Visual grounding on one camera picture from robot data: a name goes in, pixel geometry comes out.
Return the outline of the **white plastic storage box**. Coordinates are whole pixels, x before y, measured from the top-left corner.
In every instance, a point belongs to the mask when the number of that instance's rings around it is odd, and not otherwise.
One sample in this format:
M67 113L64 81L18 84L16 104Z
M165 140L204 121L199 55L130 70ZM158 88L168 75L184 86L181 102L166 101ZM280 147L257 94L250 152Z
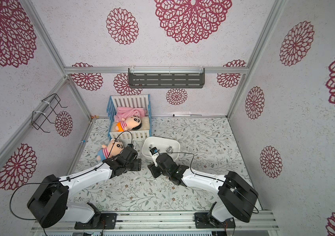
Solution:
M152 161L150 148L156 147L159 149L160 153L166 152L168 147L172 147L172 152L169 152L169 155L175 161L178 159L180 152L180 143L176 140L161 138L161 137L148 137L142 146L141 153L147 160Z

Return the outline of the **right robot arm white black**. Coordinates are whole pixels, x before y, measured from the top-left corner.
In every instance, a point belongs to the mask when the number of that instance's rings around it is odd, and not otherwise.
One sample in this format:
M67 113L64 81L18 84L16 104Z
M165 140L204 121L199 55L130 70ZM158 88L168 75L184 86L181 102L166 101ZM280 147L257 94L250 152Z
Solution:
M218 195L209 211L208 218L223 223L235 217L242 222L250 222L258 199L258 192L236 172L215 175L200 172L191 166L178 165L167 153L161 153L148 165L154 178L165 176L175 185L198 188Z

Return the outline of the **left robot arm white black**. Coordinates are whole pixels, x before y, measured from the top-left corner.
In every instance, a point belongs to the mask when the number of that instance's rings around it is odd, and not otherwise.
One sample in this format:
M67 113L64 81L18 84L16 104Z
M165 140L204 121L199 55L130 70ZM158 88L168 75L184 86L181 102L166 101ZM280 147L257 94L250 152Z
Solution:
M71 197L99 182L106 182L128 171L140 171L141 159L132 144L120 154L104 160L87 170L69 176L47 176L27 203L29 211L42 228L59 222L75 222L75 228L102 227L100 210L93 203L80 204Z

